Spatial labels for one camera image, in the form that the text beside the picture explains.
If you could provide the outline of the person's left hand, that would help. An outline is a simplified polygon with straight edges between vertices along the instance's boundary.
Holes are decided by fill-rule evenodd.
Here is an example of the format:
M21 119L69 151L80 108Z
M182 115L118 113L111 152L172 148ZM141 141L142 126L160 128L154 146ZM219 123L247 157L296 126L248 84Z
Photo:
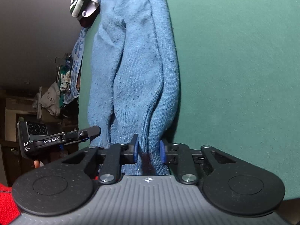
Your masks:
M43 167L43 166L44 166L44 163L42 161L38 161L38 160L34 161L34 168L35 169Z

